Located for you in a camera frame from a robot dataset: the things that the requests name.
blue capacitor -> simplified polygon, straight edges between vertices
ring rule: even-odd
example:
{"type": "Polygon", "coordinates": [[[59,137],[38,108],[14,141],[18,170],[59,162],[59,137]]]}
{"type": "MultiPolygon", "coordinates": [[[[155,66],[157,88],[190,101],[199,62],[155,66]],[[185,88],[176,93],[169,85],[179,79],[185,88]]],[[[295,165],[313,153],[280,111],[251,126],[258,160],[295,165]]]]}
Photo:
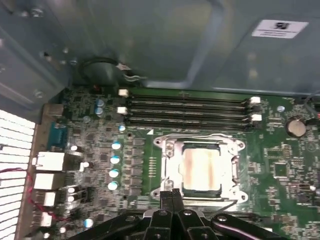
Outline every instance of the blue capacitor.
{"type": "Polygon", "coordinates": [[[118,164],[118,163],[120,162],[120,157],[119,157],[119,156],[112,156],[112,157],[110,158],[110,162],[111,162],[112,164],[118,164]]]}
{"type": "Polygon", "coordinates": [[[111,148],[113,150],[119,150],[121,148],[121,143],[118,141],[115,141],[114,143],[111,144],[111,148]]]}
{"type": "Polygon", "coordinates": [[[91,218],[84,220],[83,225],[86,229],[91,228],[94,225],[94,221],[91,218]]]}
{"type": "Polygon", "coordinates": [[[101,99],[97,99],[95,101],[95,104],[96,104],[97,107],[103,107],[105,105],[105,102],[103,100],[101,100],[101,99]]]}
{"type": "Polygon", "coordinates": [[[124,130],[126,130],[126,126],[125,125],[119,125],[119,131],[123,132],[124,130]]]}
{"type": "Polygon", "coordinates": [[[98,117],[102,117],[102,114],[104,113],[104,110],[101,108],[101,107],[97,107],[95,110],[94,110],[94,113],[98,116],[98,117]]]}
{"type": "Polygon", "coordinates": [[[116,178],[119,176],[119,171],[117,169],[112,169],[109,171],[109,176],[111,178],[116,178]]]}
{"type": "Polygon", "coordinates": [[[110,191],[114,191],[118,188],[118,183],[116,181],[112,181],[108,184],[108,189],[110,191]]]}

screw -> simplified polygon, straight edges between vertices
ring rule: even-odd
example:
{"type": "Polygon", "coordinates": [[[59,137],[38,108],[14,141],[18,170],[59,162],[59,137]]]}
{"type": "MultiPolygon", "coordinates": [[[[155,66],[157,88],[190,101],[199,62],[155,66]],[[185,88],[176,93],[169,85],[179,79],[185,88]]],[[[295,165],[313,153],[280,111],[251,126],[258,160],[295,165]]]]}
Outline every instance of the screw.
{"type": "Polygon", "coordinates": [[[278,106],[278,107],[276,108],[276,110],[277,110],[279,113],[283,113],[283,112],[286,110],[286,108],[285,108],[284,106],[278,106]]]}
{"type": "Polygon", "coordinates": [[[132,222],[132,221],[134,221],[134,220],[136,220],[136,218],[135,218],[134,216],[128,216],[128,217],[126,218],[126,221],[127,221],[127,222],[132,222]]]}
{"type": "Polygon", "coordinates": [[[27,11],[22,11],[20,13],[20,16],[23,17],[23,18],[27,18],[27,17],[29,17],[29,13],[27,11]]]}
{"type": "Polygon", "coordinates": [[[220,222],[225,222],[225,221],[227,221],[227,218],[225,216],[218,216],[218,220],[220,222]]]}
{"type": "Polygon", "coordinates": [[[77,61],[77,59],[73,59],[73,60],[71,60],[69,63],[70,63],[72,66],[75,66],[75,65],[78,64],[78,61],[77,61]]]}
{"type": "Polygon", "coordinates": [[[40,8],[32,8],[30,13],[34,18],[42,18],[44,16],[44,11],[40,8]]]}
{"type": "Polygon", "coordinates": [[[6,70],[5,66],[0,63],[0,74],[6,70]]]}
{"type": "Polygon", "coordinates": [[[184,215],[187,215],[187,216],[190,216],[190,215],[192,214],[192,211],[190,211],[190,210],[185,210],[185,211],[183,212],[183,214],[184,214],[184,215]]]}
{"type": "Polygon", "coordinates": [[[62,50],[62,52],[63,52],[64,54],[67,54],[67,53],[69,52],[69,48],[65,47],[65,48],[62,50]]]}
{"type": "Polygon", "coordinates": [[[201,234],[201,237],[203,237],[204,239],[208,239],[209,236],[208,236],[208,234],[206,234],[206,233],[202,233],[202,234],[201,234]]]}
{"type": "Polygon", "coordinates": [[[165,216],[165,215],[167,215],[168,213],[165,211],[165,210],[161,210],[160,212],[159,212],[159,215],[160,216],[165,216]]]}
{"type": "Polygon", "coordinates": [[[44,93],[38,89],[33,91],[33,95],[37,98],[37,99],[42,99],[44,97],[44,93]]]}

sticker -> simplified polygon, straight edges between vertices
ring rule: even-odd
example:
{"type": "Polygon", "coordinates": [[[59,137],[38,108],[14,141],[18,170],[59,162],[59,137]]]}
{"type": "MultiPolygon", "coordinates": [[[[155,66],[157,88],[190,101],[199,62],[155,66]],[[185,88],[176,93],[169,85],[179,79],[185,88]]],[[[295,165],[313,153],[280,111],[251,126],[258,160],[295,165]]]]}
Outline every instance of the sticker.
{"type": "Polygon", "coordinates": [[[50,216],[48,213],[43,212],[41,217],[41,227],[51,227],[52,225],[52,216],[50,216]]]}
{"type": "Polygon", "coordinates": [[[252,32],[253,37],[293,39],[309,23],[304,21],[262,20],[252,32]]]}

capacitor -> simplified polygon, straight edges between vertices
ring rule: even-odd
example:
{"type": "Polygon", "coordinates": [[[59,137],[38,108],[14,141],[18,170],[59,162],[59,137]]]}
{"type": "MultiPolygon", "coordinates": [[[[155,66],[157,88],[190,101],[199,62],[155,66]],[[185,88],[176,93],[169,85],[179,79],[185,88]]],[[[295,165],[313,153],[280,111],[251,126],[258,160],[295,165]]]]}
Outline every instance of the capacitor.
{"type": "Polygon", "coordinates": [[[300,138],[306,134],[307,127],[301,118],[291,117],[285,124],[285,130],[289,136],[300,138]]]}
{"type": "Polygon", "coordinates": [[[83,117],[83,122],[84,122],[85,124],[89,123],[90,121],[91,121],[91,117],[89,117],[89,116],[84,116],[84,117],[83,117]]]}
{"type": "Polygon", "coordinates": [[[117,169],[112,169],[109,171],[109,176],[111,178],[116,178],[119,176],[119,171],[117,169]]]}
{"type": "Polygon", "coordinates": [[[50,238],[50,233],[45,232],[45,233],[43,234],[43,239],[48,239],[48,238],[50,238]]]}
{"type": "Polygon", "coordinates": [[[104,105],[105,105],[105,102],[102,100],[102,99],[97,99],[96,101],[95,101],[95,104],[96,104],[96,106],[97,107],[103,107],[104,105]]]}
{"type": "Polygon", "coordinates": [[[118,141],[115,141],[115,142],[112,143],[112,145],[111,145],[111,148],[112,148],[113,150],[119,150],[121,147],[122,147],[122,146],[121,146],[121,143],[118,142],[118,141]]]}
{"type": "Polygon", "coordinates": [[[91,228],[94,225],[94,221],[91,218],[87,218],[83,221],[83,225],[86,229],[91,228]]]}
{"type": "Polygon", "coordinates": [[[99,117],[102,118],[103,114],[104,114],[104,110],[101,107],[97,107],[94,110],[94,113],[99,117]]]}
{"type": "Polygon", "coordinates": [[[70,147],[70,150],[74,151],[74,152],[78,152],[78,153],[83,153],[84,152],[84,149],[81,146],[77,146],[77,145],[72,145],[70,147]]]}
{"type": "Polygon", "coordinates": [[[82,163],[84,168],[93,168],[94,163],[92,161],[85,161],[82,163]]]}
{"type": "Polygon", "coordinates": [[[72,203],[72,202],[77,201],[79,199],[80,199],[80,197],[78,195],[68,196],[68,203],[72,203]]]}
{"type": "Polygon", "coordinates": [[[124,130],[126,130],[126,126],[125,125],[119,125],[119,132],[123,132],[124,130]]]}
{"type": "Polygon", "coordinates": [[[75,194],[81,191],[81,188],[79,186],[73,186],[68,188],[68,193],[75,194]]]}
{"type": "Polygon", "coordinates": [[[118,188],[118,183],[116,181],[112,181],[108,184],[108,189],[110,191],[116,190],[118,188]]]}
{"type": "Polygon", "coordinates": [[[118,164],[118,163],[120,162],[120,157],[119,157],[119,156],[112,156],[112,157],[110,158],[110,162],[111,162],[112,164],[118,164]]]}
{"type": "Polygon", "coordinates": [[[66,224],[66,225],[60,227],[59,231],[61,234],[65,234],[67,231],[72,230],[72,229],[73,229],[72,225],[66,224]]]}

green circuit board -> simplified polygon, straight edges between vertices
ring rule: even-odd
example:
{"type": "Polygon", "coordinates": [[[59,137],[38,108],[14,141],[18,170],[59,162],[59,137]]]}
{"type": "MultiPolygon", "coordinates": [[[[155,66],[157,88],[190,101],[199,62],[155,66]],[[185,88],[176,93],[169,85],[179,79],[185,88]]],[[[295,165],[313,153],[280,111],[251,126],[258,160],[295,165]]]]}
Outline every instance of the green circuit board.
{"type": "MultiPolygon", "coordinates": [[[[148,97],[238,102],[256,96],[146,88],[131,88],[128,92],[148,97]]],[[[262,118],[257,128],[190,129],[179,128],[176,122],[171,122],[166,127],[159,122],[154,127],[151,126],[152,123],[148,123],[150,126],[143,126],[135,125],[133,120],[126,122],[126,116],[117,113],[117,108],[124,106],[125,98],[119,97],[113,89],[102,88],[99,92],[94,92],[86,87],[76,87],[66,91],[63,103],[68,132],[67,147],[73,144],[82,146],[84,160],[94,164],[93,168],[84,172],[73,172],[76,176],[73,184],[92,186],[94,194],[91,202],[79,206],[82,217],[74,221],[76,228],[64,235],[57,233],[56,238],[65,239],[85,230],[83,220],[86,218],[99,224],[124,211],[143,212],[158,208],[159,201],[151,196],[151,192],[159,188],[162,181],[162,150],[155,146],[154,140],[175,133],[225,134],[245,143],[245,148],[239,154],[238,178],[240,189],[247,193],[248,200],[236,204],[229,211],[266,217],[268,221],[254,223],[289,239],[319,239],[320,208],[318,199],[311,190],[312,187],[317,188],[319,183],[319,129],[316,125],[307,125],[302,137],[292,137],[286,131],[286,124],[291,118],[298,116],[308,120],[314,116],[302,104],[296,103],[294,98],[267,95],[259,97],[259,114],[262,118]],[[95,114],[97,99],[105,103],[102,117],[95,114]],[[89,122],[84,122],[85,116],[90,117],[89,122]],[[125,127],[125,130],[120,131],[120,127],[125,127]],[[113,149],[114,142],[119,142],[121,148],[113,149]],[[112,156],[119,156],[121,161],[112,164],[112,156]],[[132,166],[133,160],[140,163],[138,172],[135,173],[140,187],[131,189],[131,169],[135,168],[132,166]],[[119,171],[116,178],[109,176],[112,169],[119,171]],[[112,181],[118,184],[118,188],[113,191],[108,189],[108,184],[112,181]]],[[[191,104],[191,107],[194,109],[197,105],[191,104]]],[[[237,111],[237,108],[230,104],[229,110],[237,111]]],[[[213,213],[220,206],[194,208],[213,213]]]]}

